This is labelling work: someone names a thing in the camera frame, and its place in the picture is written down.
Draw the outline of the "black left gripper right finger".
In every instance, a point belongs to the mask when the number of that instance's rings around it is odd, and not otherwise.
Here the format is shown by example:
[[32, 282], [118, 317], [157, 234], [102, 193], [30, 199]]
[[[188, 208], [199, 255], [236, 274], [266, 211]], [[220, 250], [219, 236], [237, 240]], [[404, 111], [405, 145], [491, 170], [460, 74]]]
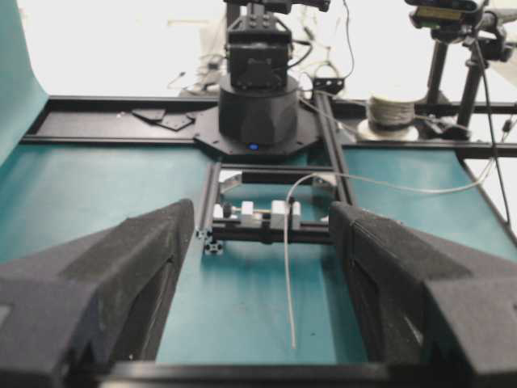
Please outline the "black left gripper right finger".
[[352, 385], [515, 386], [515, 263], [343, 202], [329, 232], [369, 360]]

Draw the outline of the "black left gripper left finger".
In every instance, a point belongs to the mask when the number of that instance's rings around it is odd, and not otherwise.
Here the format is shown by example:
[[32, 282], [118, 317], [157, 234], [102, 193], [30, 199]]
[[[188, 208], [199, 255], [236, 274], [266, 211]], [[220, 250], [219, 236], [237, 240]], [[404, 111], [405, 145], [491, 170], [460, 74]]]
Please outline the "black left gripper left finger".
[[62, 387], [83, 365], [154, 360], [193, 230], [182, 199], [2, 264], [2, 386]]

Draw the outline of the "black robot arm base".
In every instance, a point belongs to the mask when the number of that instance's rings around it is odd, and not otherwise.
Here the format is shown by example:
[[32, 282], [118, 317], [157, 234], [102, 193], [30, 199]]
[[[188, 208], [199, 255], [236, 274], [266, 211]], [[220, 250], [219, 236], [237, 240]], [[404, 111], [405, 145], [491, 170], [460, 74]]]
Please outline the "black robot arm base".
[[194, 142], [232, 158], [285, 158], [321, 140], [317, 115], [300, 106], [300, 84], [289, 73], [313, 44], [293, 38], [278, 17], [292, 1], [242, 4], [246, 14], [227, 28], [217, 105], [197, 113]]

